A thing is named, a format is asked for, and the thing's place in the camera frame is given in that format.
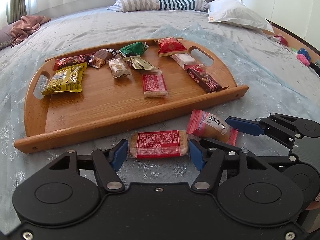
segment barcode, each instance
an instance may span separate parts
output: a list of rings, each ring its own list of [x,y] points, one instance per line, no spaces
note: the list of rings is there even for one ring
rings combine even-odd
[[[65,75],[63,73],[57,73],[52,79],[64,79]]]

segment blue gripper pad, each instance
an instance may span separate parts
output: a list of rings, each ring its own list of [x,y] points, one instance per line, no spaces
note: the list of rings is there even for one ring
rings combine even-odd
[[[193,165],[198,171],[201,171],[205,166],[205,161],[202,157],[202,151],[193,143],[192,140],[189,140],[189,152]]]
[[[254,136],[264,134],[264,130],[260,127],[259,123],[255,121],[229,116],[226,119],[226,123],[232,128],[238,129],[238,132],[243,132]]]
[[[115,171],[119,171],[124,160],[127,158],[129,143],[126,139],[122,139],[116,146],[113,147],[114,157],[111,166]]]

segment wooden tray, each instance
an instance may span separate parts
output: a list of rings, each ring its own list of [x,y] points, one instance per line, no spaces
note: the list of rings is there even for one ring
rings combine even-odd
[[[213,77],[220,76],[229,85],[228,89],[207,94],[171,57],[158,57],[154,39],[138,41],[150,46],[142,58],[162,70],[169,98],[145,98],[140,73],[132,70],[130,76],[112,79],[105,65],[100,69],[87,67],[81,93],[66,92],[39,100],[33,92],[40,76],[50,80],[54,75],[55,59],[50,58],[30,82],[24,104],[27,137],[16,140],[14,146],[24,153],[32,153],[84,142],[190,114],[195,108],[222,104],[242,97],[248,90],[246,85],[237,86],[228,68],[203,46],[179,40],[189,53],[198,49],[214,60],[207,72]],[[55,58],[89,54],[105,48],[120,49],[133,42],[137,41],[101,45]]]

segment green curtain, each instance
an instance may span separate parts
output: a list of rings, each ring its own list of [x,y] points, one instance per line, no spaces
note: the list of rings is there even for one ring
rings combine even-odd
[[[21,16],[27,15],[25,0],[10,0],[9,21],[13,23],[20,20]]]

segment green snack package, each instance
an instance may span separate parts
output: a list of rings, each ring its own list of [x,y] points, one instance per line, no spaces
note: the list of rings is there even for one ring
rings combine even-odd
[[[124,57],[141,56],[149,46],[141,41],[132,43],[119,49],[120,53]]]

